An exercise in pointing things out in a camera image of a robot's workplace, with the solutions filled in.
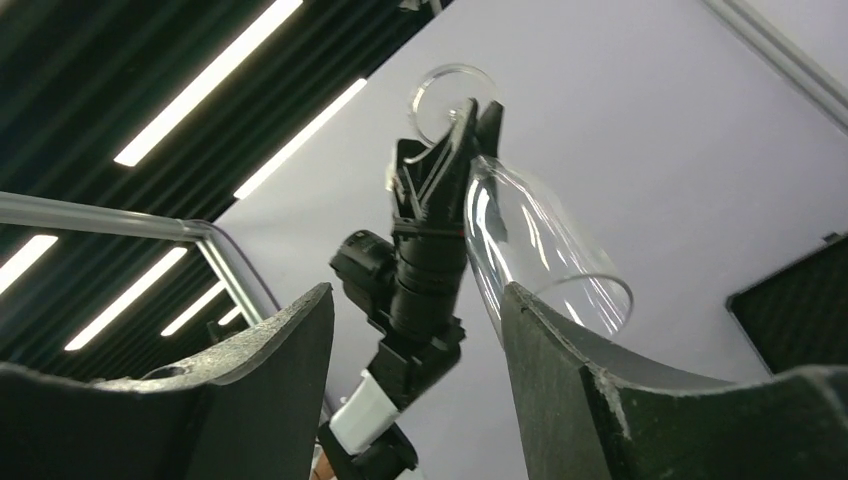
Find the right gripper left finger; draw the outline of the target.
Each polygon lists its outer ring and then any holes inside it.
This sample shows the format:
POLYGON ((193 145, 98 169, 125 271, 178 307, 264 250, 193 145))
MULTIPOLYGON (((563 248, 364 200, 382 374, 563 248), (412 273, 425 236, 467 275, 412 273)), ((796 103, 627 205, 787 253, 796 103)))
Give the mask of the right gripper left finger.
POLYGON ((305 479, 334 334, 320 283, 275 316, 142 378, 1 367, 5 479, 305 479))

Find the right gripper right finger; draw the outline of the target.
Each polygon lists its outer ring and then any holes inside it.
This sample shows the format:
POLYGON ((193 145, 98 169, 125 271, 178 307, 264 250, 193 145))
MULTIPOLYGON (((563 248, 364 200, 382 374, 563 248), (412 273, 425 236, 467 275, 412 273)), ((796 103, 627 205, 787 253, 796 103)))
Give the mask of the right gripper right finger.
POLYGON ((518 283, 502 345, 532 479, 843 479, 847 370, 732 383, 643 357, 518 283))

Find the clear wine glass back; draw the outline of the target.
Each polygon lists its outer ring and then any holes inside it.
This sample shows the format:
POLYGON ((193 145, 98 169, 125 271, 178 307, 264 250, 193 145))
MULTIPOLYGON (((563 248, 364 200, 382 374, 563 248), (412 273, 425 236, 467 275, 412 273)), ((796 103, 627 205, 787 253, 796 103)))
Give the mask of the clear wine glass back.
POLYGON ((498 336, 508 284, 517 282, 566 319, 610 338, 630 319, 631 287, 600 244, 539 179, 498 153, 505 107, 495 82, 462 63, 427 72, 409 104, 428 146, 467 122, 474 129, 464 222, 471 269, 498 336))

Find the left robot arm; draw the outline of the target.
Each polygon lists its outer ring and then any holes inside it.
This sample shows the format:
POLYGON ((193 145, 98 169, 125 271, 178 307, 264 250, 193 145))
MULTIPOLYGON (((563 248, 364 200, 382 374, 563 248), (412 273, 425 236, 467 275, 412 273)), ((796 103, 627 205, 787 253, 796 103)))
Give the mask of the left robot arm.
POLYGON ((433 146, 401 139, 389 175, 389 239, 359 230, 330 265, 381 338, 347 402, 318 431, 338 479, 419 479, 398 418, 460 360, 455 315, 469 253, 465 201, 473 161, 498 151, 504 108, 467 100, 433 146))

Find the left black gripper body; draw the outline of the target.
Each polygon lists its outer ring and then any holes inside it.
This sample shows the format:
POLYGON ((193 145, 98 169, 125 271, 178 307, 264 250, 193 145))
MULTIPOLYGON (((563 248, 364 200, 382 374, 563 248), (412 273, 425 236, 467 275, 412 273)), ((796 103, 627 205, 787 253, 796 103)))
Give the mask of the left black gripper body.
POLYGON ((390 176, 395 229, 461 229, 472 161, 498 154, 504 106, 468 99, 434 145, 401 139, 390 176))

